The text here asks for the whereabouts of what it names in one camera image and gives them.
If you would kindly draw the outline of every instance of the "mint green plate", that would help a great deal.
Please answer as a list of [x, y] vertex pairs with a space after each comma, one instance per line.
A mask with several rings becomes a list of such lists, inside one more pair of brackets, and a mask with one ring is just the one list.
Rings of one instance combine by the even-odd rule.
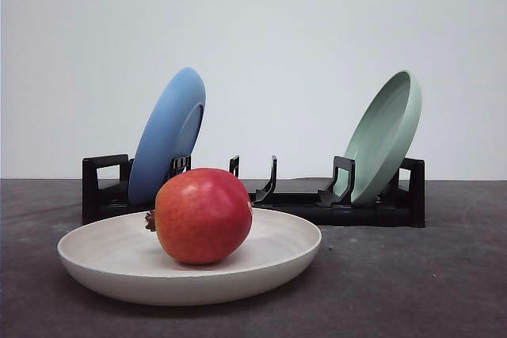
[[[353, 205], [374, 203], [402, 164], [421, 115], [421, 87], [409, 71], [395, 74], [379, 91], [361, 118], [346, 158], [356, 161]], [[340, 170], [334, 192], [347, 188], [348, 174]]]

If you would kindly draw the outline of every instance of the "blue plate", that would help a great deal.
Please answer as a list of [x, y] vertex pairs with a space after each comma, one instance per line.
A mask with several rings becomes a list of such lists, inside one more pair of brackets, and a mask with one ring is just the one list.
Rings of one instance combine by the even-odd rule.
[[149, 203], [164, 185], [172, 158], [192, 153], [203, 119], [206, 91], [199, 74], [185, 68], [158, 99], [135, 153], [128, 202]]

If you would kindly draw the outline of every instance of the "dish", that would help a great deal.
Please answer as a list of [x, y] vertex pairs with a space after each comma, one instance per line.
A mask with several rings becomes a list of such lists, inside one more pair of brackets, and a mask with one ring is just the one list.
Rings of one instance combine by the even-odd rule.
[[199, 74], [178, 72], [158, 99], [139, 141], [128, 182], [128, 202], [149, 203], [167, 179], [173, 158], [192, 153], [203, 119], [206, 93]]
[[254, 296], [286, 283], [314, 259], [322, 235], [305, 219], [253, 209], [242, 245], [216, 264], [180, 264], [144, 228], [145, 213], [90, 223], [58, 243], [63, 266], [85, 287], [127, 302], [191, 306]]
[[[421, 116], [421, 87], [409, 71], [395, 74], [377, 93], [350, 139], [345, 157], [356, 162], [353, 205], [374, 203], [402, 164]], [[338, 174], [334, 192], [347, 187]]]

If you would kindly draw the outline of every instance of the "white bowl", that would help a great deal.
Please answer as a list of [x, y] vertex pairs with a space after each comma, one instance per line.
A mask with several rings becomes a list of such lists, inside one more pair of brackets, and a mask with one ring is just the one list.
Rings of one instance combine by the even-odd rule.
[[254, 296], [301, 273], [322, 235], [305, 219], [253, 209], [242, 245], [215, 264], [186, 265], [168, 256], [145, 213], [122, 215], [71, 231], [58, 243], [65, 269], [92, 291], [127, 302], [191, 306]]

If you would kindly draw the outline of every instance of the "dish rack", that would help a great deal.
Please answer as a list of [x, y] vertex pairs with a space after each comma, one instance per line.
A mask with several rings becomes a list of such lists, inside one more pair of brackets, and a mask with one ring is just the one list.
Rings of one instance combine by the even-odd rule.
[[[126, 154], [84, 158], [82, 161], [82, 223], [154, 209], [152, 202], [131, 205], [128, 202], [128, 179], [135, 159]], [[277, 158], [272, 156], [271, 174], [264, 187], [249, 192], [252, 207], [283, 211], [313, 222], [329, 226], [410, 226], [425, 227], [425, 162], [405, 158], [377, 200], [367, 206], [351, 202], [354, 190], [356, 163], [349, 158], [335, 156], [333, 177], [323, 189], [316, 192], [277, 192]], [[191, 156], [173, 158], [165, 179], [191, 169]], [[97, 170], [108, 166], [120, 167], [120, 178], [115, 184], [101, 188]], [[399, 170], [410, 171], [408, 187], [400, 184]], [[239, 156], [229, 161], [229, 172], [239, 174]], [[347, 186], [342, 194], [334, 193], [339, 173], [347, 173]]]

